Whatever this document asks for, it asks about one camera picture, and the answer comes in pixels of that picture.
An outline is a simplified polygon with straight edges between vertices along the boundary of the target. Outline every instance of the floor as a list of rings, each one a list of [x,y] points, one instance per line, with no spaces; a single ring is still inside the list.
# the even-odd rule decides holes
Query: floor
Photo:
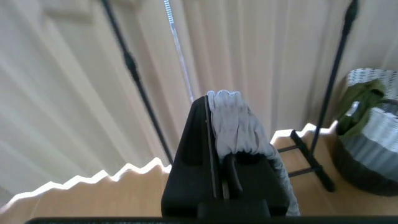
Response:
[[[304,141],[309,144],[312,133]],[[332,134],[321,136],[315,157],[336,185],[336,192],[327,192],[316,175],[291,178],[302,215],[398,215],[398,197],[381,197],[356,189],[337,173],[328,150]],[[290,138],[279,138],[274,145],[291,145]],[[282,153],[289,171],[308,166],[299,150]],[[24,223],[34,217],[159,217],[160,198],[168,173],[155,166],[146,174],[125,172],[118,182],[104,178],[96,184],[79,183],[68,190],[51,189],[35,197],[15,202],[3,214],[0,223]]]

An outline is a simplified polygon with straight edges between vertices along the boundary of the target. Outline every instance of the green cloth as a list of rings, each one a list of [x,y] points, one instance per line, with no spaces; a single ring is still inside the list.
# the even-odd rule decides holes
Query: green cloth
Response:
[[[336,132],[345,138],[360,134],[369,121],[371,108],[380,104],[384,97],[385,86],[379,79],[358,83],[348,87],[338,104]],[[359,102],[351,116],[346,113],[355,101]]]

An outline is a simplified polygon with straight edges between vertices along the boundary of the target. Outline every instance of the clothing tag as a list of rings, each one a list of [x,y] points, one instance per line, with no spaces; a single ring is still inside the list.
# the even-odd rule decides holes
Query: clothing tag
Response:
[[[347,116],[352,116],[353,113],[355,113],[356,109],[358,108],[359,102],[354,101],[354,103],[351,105],[351,108],[346,112]]]

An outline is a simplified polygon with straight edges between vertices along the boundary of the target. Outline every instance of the beige curtain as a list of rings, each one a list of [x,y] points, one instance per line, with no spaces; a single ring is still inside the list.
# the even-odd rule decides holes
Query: beige curtain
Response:
[[[208,90],[241,91],[269,137],[314,122],[349,3],[170,0],[170,26],[163,1],[110,2],[173,153]],[[398,69],[396,1],[360,3],[330,111],[348,71]],[[99,1],[4,0],[0,29],[0,204],[48,181],[168,164]]]

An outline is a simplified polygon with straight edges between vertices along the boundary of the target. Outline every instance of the laundry basket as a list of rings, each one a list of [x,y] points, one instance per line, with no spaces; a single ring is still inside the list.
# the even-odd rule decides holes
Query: laundry basket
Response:
[[[397,71],[356,69],[347,85],[379,78],[386,86],[382,104],[371,109],[360,134],[338,136],[332,160],[351,184],[377,195],[398,195],[398,78]]]

